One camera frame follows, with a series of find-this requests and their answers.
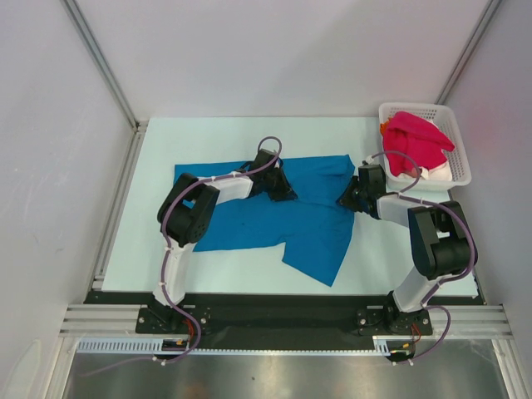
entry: white wall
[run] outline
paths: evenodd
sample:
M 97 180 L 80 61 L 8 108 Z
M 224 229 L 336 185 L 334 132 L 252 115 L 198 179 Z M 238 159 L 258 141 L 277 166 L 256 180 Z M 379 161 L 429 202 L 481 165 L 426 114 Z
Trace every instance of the white wall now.
M 131 129 L 58 0 L 3 0 L 0 52 L 1 392 L 35 339 L 42 383 L 65 307 L 87 282 Z
M 78 0 L 137 117 L 434 101 L 487 0 Z
M 453 194 L 479 247 L 480 281 L 503 303 L 532 372 L 532 2 L 503 4 L 452 94 L 473 180 Z

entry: red cloth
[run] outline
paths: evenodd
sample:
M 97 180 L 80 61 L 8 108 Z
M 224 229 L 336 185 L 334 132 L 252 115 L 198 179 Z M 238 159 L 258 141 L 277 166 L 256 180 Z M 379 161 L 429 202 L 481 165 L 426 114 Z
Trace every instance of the red cloth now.
M 429 121 L 399 111 L 382 135 L 382 148 L 407 154 L 420 167 L 431 170 L 447 161 L 441 150 L 451 152 L 455 145 Z M 414 165 L 400 155 L 387 154 L 387 157 L 394 176 L 414 169 Z

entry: white table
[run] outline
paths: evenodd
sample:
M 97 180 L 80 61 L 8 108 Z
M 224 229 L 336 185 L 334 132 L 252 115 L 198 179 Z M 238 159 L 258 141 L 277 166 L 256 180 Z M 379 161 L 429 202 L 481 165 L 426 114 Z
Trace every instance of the white table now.
M 104 291 L 152 291 L 164 242 L 157 211 L 171 188 L 175 164 L 252 160 L 266 135 L 283 142 L 284 158 L 349 154 L 358 167 L 381 149 L 377 118 L 152 119 L 131 181 L 107 265 Z M 275 149 L 271 142 L 266 148 Z M 446 192 L 411 192 L 448 200 Z M 356 214 L 352 240 L 332 287 L 284 264 L 283 244 L 265 249 L 194 253 L 190 293 L 387 294 L 413 267 L 408 230 Z M 476 296 L 472 276 L 439 295 Z

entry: blue t-shirt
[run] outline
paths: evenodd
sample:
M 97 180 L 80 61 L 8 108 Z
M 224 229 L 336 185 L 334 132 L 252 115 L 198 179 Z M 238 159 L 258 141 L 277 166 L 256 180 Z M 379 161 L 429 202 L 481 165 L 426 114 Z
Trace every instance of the blue t-shirt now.
M 298 195 L 273 202 L 266 193 L 217 205 L 195 251 L 250 249 L 286 243 L 283 262 L 333 285 L 351 241 L 354 213 L 337 205 L 355 170 L 349 155 L 283 160 L 284 173 Z M 225 175 L 244 161 L 176 165 L 185 172 Z

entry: gray floor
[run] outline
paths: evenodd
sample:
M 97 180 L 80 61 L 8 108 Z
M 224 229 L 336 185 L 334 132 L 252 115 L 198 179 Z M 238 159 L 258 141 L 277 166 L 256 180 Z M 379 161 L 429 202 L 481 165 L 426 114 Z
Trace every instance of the gray floor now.
M 92 377 L 121 355 L 78 354 L 65 398 L 507 398 L 490 341 L 445 342 L 414 367 L 381 357 L 190 356 L 133 362 Z

